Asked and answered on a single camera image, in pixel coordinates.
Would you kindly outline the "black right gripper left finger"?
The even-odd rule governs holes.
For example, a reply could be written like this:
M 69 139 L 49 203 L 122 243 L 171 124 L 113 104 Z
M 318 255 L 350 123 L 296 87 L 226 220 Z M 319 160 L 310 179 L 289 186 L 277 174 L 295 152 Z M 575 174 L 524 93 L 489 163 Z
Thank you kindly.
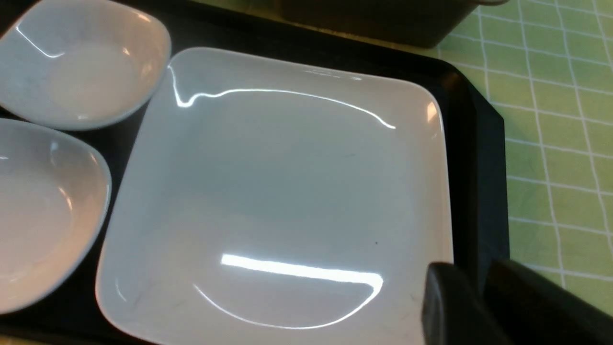
M 427 345 L 510 345 L 466 275 L 455 265 L 429 264 L 421 324 Z

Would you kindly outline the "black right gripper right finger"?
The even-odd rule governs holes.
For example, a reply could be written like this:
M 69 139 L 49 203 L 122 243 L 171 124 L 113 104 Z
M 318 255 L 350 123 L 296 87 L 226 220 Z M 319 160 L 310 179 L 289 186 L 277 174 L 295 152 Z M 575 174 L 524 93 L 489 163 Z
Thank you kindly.
M 516 345 L 610 345 L 613 319 L 532 269 L 494 261 L 482 296 Z

